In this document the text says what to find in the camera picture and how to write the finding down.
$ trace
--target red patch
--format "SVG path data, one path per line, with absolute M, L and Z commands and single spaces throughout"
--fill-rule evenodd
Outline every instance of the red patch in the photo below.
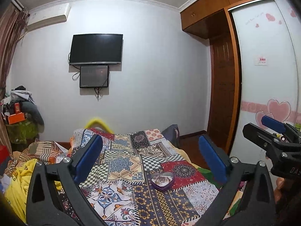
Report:
M 187 161 L 168 161 L 161 164 L 163 172 L 172 172 L 175 176 L 175 183 L 172 189 L 185 187 L 195 182 L 206 180 L 203 175 Z
M 115 137 L 114 134 L 105 133 L 104 131 L 101 131 L 101 130 L 99 130 L 97 128 L 89 128 L 89 130 L 91 130 L 92 132 L 98 134 L 99 136 L 103 136 L 103 137 L 105 137 L 107 139 L 110 139 L 110 140 L 114 141 L 114 137 Z
M 290 15 L 291 15 L 293 18 L 296 18 L 296 17 L 297 17 L 294 10 L 292 10 L 292 12 L 290 13 Z
M 266 16 L 266 18 L 268 19 L 269 22 L 276 20 L 275 17 L 273 15 L 270 15 L 269 13 L 267 13 L 265 16 Z

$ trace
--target wooden floor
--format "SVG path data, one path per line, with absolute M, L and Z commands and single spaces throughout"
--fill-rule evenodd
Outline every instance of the wooden floor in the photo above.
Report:
M 198 145 L 199 137 L 200 135 L 190 137 L 190 138 L 180 139 L 180 149 L 186 152 L 186 154 L 189 156 L 192 163 L 202 168 L 208 169 L 208 166 L 199 151 L 199 145 Z

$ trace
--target curtain rod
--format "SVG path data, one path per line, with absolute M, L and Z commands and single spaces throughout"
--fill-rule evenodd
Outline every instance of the curtain rod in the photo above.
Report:
M 12 0 L 11 2 L 20 11 L 22 11 L 22 9 L 24 8 L 24 6 L 19 2 L 19 0 Z

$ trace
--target heart-shaped box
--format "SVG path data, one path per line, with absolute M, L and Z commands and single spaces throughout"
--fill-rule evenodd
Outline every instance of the heart-shaped box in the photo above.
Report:
M 150 182 L 156 190 L 164 192 L 173 186 L 175 177 L 172 172 L 156 172 L 151 175 Z

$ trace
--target yellow foam tube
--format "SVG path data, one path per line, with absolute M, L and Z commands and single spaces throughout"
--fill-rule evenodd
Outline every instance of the yellow foam tube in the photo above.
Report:
M 93 125 L 99 125 L 104 131 L 106 131 L 107 133 L 113 133 L 113 131 L 108 127 L 108 125 L 106 123 L 104 123 L 101 119 L 99 118 L 93 118 L 91 119 L 87 125 L 85 125 L 85 128 L 90 128 Z

